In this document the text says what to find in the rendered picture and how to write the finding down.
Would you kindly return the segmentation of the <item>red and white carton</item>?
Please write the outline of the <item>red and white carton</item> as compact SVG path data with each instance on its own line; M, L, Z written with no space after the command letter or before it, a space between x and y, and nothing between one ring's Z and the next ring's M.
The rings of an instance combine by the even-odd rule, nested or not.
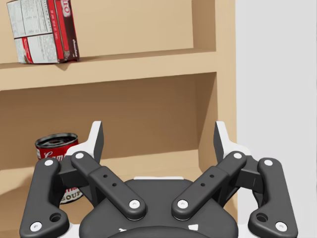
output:
M19 63L80 59L71 0L11 0L6 5Z

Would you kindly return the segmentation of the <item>red and white can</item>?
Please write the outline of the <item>red and white can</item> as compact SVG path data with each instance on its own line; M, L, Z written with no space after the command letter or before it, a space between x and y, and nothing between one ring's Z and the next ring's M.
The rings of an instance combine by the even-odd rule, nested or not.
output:
M42 137L35 142L38 160L56 158L61 161L67 150L78 144L78 136L74 133L57 133ZM81 191L74 187L65 191L61 204L67 204L80 199Z

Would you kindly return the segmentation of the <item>pale wooden shelf unit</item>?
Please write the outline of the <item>pale wooden shelf unit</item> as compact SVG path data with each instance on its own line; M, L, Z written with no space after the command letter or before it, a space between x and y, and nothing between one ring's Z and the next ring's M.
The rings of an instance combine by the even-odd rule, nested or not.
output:
M71 0L79 62L19 64L0 1L0 237L16 237L35 141L87 140L122 180L195 180L216 164L213 130L236 140L236 0Z

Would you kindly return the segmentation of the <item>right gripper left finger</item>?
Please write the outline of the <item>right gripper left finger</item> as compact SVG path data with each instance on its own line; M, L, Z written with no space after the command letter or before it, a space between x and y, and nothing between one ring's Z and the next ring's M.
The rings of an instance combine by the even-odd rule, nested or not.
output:
M68 236L74 225L59 206L66 189L73 187L80 189L95 212L108 201L128 221L145 217L145 201L108 167L100 165L103 146L103 125L95 121L87 141L70 147L63 160L48 157L36 163L21 236Z

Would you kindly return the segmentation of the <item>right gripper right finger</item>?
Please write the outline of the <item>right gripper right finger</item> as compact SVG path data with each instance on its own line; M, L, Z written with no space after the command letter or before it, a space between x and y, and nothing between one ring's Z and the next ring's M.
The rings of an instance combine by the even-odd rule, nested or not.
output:
M296 236L298 227L282 164L273 158L255 160L245 146L229 139L225 123L216 121L211 166L175 198L171 213L191 219L210 199L224 206L240 189L252 191L258 208L250 214L249 231L256 236Z

